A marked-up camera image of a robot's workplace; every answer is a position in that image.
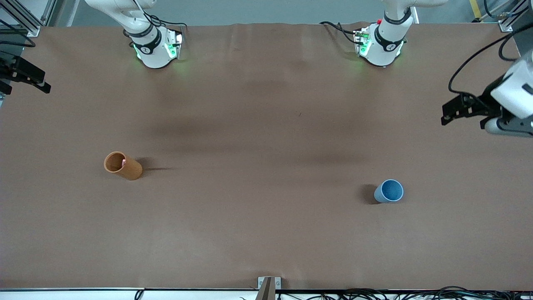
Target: brown cylindrical cup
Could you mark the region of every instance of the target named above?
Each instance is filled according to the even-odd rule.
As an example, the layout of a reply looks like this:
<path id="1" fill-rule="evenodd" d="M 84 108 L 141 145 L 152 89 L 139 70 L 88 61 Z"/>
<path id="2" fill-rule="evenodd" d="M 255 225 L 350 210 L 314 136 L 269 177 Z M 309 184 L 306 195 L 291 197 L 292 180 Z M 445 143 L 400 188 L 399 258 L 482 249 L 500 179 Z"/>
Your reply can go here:
<path id="1" fill-rule="evenodd" d="M 103 161 L 103 167 L 109 173 L 124 177 L 127 180 L 139 179 L 142 174 L 141 164 L 120 151 L 109 153 Z"/>

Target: blue cup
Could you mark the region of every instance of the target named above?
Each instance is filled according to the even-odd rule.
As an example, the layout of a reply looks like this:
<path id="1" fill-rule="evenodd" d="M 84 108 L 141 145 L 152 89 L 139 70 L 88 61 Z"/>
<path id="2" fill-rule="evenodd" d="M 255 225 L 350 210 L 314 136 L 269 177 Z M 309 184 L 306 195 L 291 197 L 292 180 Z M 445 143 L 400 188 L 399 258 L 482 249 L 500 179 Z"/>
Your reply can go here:
<path id="1" fill-rule="evenodd" d="M 374 198 L 381 203 L 391 203 L 403 197 L 403 186 L 394 179 L 387 179 L 374 192 Z"/>

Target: brown table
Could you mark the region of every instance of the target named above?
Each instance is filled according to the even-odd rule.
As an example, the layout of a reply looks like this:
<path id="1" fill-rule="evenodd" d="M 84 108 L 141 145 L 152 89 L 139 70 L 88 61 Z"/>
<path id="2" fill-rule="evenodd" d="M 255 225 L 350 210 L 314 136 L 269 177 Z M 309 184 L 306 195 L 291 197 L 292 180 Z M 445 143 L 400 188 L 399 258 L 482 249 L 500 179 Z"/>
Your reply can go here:
<path id="1" fill-rule="evenodd" d="M 16 84 L 0 109 L 1 286 L 533 289 L 531 140 L 440 125 L 496 25 L 415 25 L 387 68 L 275 24 L 191 27 L 153 70 L 121 31 L 25 51 L 52 93 Z M 496 51 L 456 88 L 505 72 Z M 106 173 L 115 150 L 144 176 Z M 404 198 L 374 205 L 388 178 Z"/>

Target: yellow tape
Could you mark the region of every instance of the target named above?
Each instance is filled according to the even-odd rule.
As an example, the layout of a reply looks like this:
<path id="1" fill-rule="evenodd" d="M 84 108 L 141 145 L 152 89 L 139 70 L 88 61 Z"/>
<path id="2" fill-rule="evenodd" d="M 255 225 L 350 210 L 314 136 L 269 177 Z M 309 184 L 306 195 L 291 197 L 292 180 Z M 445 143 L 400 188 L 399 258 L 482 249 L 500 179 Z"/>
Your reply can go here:
<path id="1" fill-rule="evenodd" d="M 472 12 L 474 13 L 474 17 L 480 18 L 481 11 L 479 11 L 478 2 L 476 0 L 470 0 L 470 6 L 472 7 Z"/>

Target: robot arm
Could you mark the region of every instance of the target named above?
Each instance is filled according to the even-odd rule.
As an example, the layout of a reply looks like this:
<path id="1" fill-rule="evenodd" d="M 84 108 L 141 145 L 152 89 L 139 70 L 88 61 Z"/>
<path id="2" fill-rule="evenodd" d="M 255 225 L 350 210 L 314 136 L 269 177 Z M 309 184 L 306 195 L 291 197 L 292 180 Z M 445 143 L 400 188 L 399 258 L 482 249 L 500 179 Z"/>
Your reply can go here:
<path id="1" fill-rule="evenodd" d="M 162 68 L 180 53 L 181 32 L 155 26 L 144 15 L 157 0 L 85 0 L 117 21 L 130 35 L 137 57 L 149 68 Z"/>
<path id="2" fill-rule="evenodd" d="M 403 40 L 413 24 L 411 6 L 434 7 L 448 0 L 380 0 L 385 4 L 381 23 L 363 28 L 356 36 L 356 53 L 369 63 L 387 66 L 400 55 Z"/>
<path id="3" fill-rule="evenodd" d="M 495 135 L 533 138 L 533 50 L 518 59 L 477 99 L 460 94 L 442 106 L 442 125 L 485 116 L 481 129 Z"/>

